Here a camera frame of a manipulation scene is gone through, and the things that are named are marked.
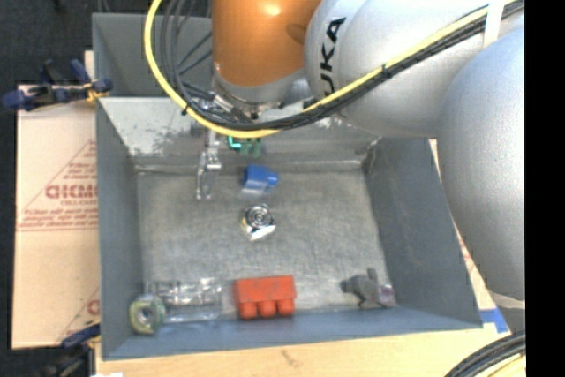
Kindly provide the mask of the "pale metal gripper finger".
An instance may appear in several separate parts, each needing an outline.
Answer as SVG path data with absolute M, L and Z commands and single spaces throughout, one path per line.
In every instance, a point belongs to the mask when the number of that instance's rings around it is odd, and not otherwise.
M 207 199 L 207 152 L 202 151 L 199 157 L 199 163 L 196 176 L 196 199 Z
M 222 169 L 222 162 L 215 151 L 207 151 L 205 158 L 205 199 L 212 199 L 215 181 Z

